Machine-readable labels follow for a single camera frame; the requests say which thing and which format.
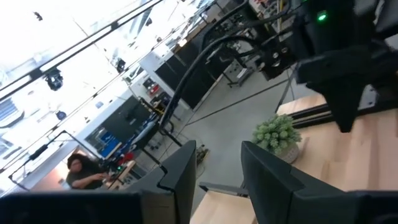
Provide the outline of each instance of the black metal frame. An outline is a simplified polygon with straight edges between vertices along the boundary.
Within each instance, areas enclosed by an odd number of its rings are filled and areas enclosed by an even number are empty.
[[[231,195],[240,196],[240,197],[248,197],[249,196],[248,190],[241,188],[241,187],[233,187],[233,186],[222,185],[222,184],[212,184],[212,183],[208,183],[208,182],[200,182],[198,186],[205,192],[211,190],[214,192],[219,192],[219,193],[223,193],[223,194],[231,194]]]
[[[18,86],[17,88],[14,88],[12,91],[9,93],[5,94],[0,98],[0,101],[5,100],[6,98],[10,97],[13,95],[15,92],[21,90],[25,86],[31,84],[32,82],[36,81],[40,77],[42,77],[47,71],[56,68],[57,66],[61,65],[62,63],[66,62],[67,60],[71,59],[81,51],[87,49],[89,46],[92,46],[93,44],[97,43],[99,40],[102,38],[106,37],[108,34],[112,33],[116,29],[120,28],[121,26],[127,24],[129,21],[133,20],[137,16],[141,15],[142,13],[146,12],[149,8],[152,8],[156,6],[158,3],[160,3],[163,0],[151,0],[149,2],[144,3],[143,5],[129,11],[125,15],[119,17],[115,21],[111,22],[110,24],[104,26],[101,28],[99,31],[95,32],[94,34],[91,34],[90,36],[86,37],[85,39],[79,41],[77,44],[73,45],[72,47],[64,50],[63,52],[59,53],[58,55],[54,56],[51,58],[49,61],[42,63],[40,66],[36,67],[35,69],[31,70],[30,72],[26,73],[25,75],[19,77],[17,80],[14,80],[12,83],[6,85],[4,88],[0,89],[0,91],[4,91],[6,88],[11,87],[12,85],[16,84],[17,82],[21,81],[23,78],[30,76],[30,80],[23,83],[22,85]],[[41,71],[40,69],[45,66],[50,64],[51,62],[56,62],[54,63],[51,67],[47,68],[45,71]]]
[[[363,116],[371,113],[382,112],[398,108],[398,101],[393,98],[390,100],[379,100],[374,106],[358,110],[357,116]],[[325,124],[335,121],[327,104],[314,106],[302,111],[289,114],[293,117],[293,128],[307,128],[319,124]]]

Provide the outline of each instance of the black cable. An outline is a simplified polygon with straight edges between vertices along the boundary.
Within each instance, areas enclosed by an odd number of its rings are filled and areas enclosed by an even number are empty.
[[[287,12],[290,10],[290,7],[292,5],[291,3],[292,0],[289,0],[287,2],[287,5],[284,7],[284,9],[282,11],[280,11],[278,14],[270,16],[266,19],[261,19],[259,21],[253,21],[253,22],[248,22],[247,24],[244,24],[243,26],[239,26],[237,29],[232,30],[231,32],[228,32],[226,35],[233,35],[241,30],[250,28],[250,27],[256,27],[259,25],[263,25],[265,23],[268,22],[272,22],[274,20],[277,20],[279,18],[281,18],[282,16],[286,15]],[[203,47],[206,46],[206,40],[208,38],[208,35],[210,34],[210,32],[212,32],[216,26],[220,25],[221,23],[223,23],[225,20],[227,20],[228,18],[230,18],[233,14],[237,13],[238,11],[240,11],[244,6],[246,6],[246,4],[249,4],[249,0],[245,0],[242,4],[240,4],[238,7],[234,8],[232,11],[230,11],[229,13],[225,14],[221,19],[219,19],[217,22],[215,22],[210,29],[208,29],[205,34],[203,35],[203,39],[199,48],[199,52],[201,52],[201,50],[203,49]],[[301,4],[296,7],[293,11],[295,11],[296,9],[298,9],[301,6]]]
[[[258,41],[252,40],[249,37],[242,37],[242,36],[222,37],[222,38],[215,40],[209,46],[207,46],[206,49],[204,51],[202,51],[198,55],[198,57],[193,61],[191,66],[188,68],[188,70],[185,72],[184,76],[182,77],[180,83],[178,84],[178,87],[175,89],[174,95],[173,95],[172,99],[170,100],[170,103],[167,105],[162,118],[160,119],[159,126],[161,129],[168,123],[171,116],[173,115],[173,112],[176,109],[176,107],[178,106],[178,102],[181,99],[181,94],[184,91],[184,88],[187,85],[187,82],[193,75],[193,72],[195,71],[195,69],[197,68],[199,63],[202,61],[202,59],[209,54],[209,51],[217,48],[217,46],[219,46],[220,44],[223,44],[223,43],[229,42],[229,41],[234,41],[234,40],[245,41],[245,42],[247,42],[251,45],[255,45],[257,47],[261,46],[261,44]]]

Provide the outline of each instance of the gray floor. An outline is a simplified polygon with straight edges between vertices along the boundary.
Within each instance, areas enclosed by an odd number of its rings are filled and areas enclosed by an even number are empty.
[[[268,82],[260,73],[254,73],[243,86],[230,88],[226,84],[226,79],[222,78],[195,113],[185,111],[182,122],[174,119],[175,133],[181,142],[194,139],[197,140],[197,144],[204,144],[210,149],[205,162],[197,170],[197,183],[204,181],[241,185],[243,181],[240,162],[241,143],[251,139],[256,124],[274,116],[287,86],[287,82],[283,82],[286,79],[287,74],[284,73]],[[284,101],[291,101],[293,95],[303,97],[312,93],[305,87],[301,88],[293,83]],[[160,149],[152,151],[161,161],[178,149],[171,140],[165,138],[163,141],[165,143]],[[147,170],[155,167],[144,154],[137,158],[137,162]],[[193,210],[197,208],[204,194],[201,189],[196,189]]]

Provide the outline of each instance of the light wood tabletop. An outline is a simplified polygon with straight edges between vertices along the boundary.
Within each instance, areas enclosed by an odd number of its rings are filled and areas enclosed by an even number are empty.
[[[191,218],[191,224],[255,224],[256,216],[248,198],[207,191]]]
[[[321,95],[297,99],[279,107],[289,114],[325,103]],[[341,190],[398,190],[398,110],[356,118],[350,133],[336,123],[300,129],[298,169]]]

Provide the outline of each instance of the woman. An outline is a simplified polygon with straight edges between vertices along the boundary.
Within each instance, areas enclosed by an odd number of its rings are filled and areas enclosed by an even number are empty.
[[[69,173],[67,183],[73,189],[97,189],[109,175],[99,165],[81,154],[72,154],[68,158]]]

